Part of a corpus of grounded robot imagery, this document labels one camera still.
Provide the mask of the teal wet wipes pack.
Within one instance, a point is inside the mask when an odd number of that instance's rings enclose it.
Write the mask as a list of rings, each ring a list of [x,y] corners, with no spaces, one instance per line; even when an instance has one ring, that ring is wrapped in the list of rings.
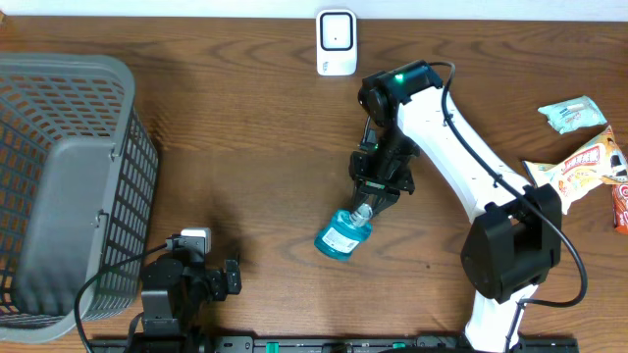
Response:
[[[607,123],[598,105],[586,95],[540,107],[538,112],[545,115],[548,124],[560,134]]]

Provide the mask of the blue mouthwash bottle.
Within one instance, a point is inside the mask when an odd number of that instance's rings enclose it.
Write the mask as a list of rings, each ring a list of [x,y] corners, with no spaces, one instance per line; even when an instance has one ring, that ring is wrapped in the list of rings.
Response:
[[[353,212],[338,210],[316,236],[315,247],[332,259],[348,261],[353,251],[370,237],[372,217],[373,210],[366,203]]]

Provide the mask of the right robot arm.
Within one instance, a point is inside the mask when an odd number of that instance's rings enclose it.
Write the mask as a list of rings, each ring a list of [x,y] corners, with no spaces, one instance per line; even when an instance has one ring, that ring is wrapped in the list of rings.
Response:
[[[464,120],[432,65],[416,61],[363,78],[357,99],[367,122],[350,157],[352,206],[374,214],[415,185],[408,167],[425,155],[462,204],[470,231],[460,260],[475,287],[464,336],[478,351],[517,347],[523,300],[531,298],[560,261],[560,199],[512,170]]]

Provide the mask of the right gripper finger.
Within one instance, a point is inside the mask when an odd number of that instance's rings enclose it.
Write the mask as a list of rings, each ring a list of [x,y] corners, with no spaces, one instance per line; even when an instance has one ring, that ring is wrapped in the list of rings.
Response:
[[[378,192],[371,203],[371,208],[374,216],[378,216],[380,213],[394,205],[399,199],[400,193],[398,191],[382,191]]]
[[[356,211],[362,204],[368,204],[369,189],[364,183],[355,183],[351,196],[351,211]]]

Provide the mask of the brown Top chocolate bar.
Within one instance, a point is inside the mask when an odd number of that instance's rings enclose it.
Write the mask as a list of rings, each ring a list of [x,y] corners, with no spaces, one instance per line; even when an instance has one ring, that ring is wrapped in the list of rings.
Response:
[[[613,199],[614,229],[622,234],[628,233],[628,185],[616,184],[611,191]]]

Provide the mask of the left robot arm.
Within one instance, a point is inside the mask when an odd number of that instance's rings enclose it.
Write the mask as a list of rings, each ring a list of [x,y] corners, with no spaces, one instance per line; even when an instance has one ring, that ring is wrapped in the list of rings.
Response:
[[[195,320],[202,307],[242,289],[239,257],[208,268],[205,256],[182,247],[168,251],[140,272],[142,312],[133,320],[127,352],[213,352],[212,339]],[[143,332],[136,333],[136,323]]]

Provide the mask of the yellow snack bag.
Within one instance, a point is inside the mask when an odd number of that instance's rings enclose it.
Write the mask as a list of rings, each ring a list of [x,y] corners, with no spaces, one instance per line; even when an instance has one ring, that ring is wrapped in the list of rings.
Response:
[[[558,193],[563,215],[594,188],[627,183],[627,160],[611,126],[558,164],[523,161],[523,166],[537,187],[549,184]]]

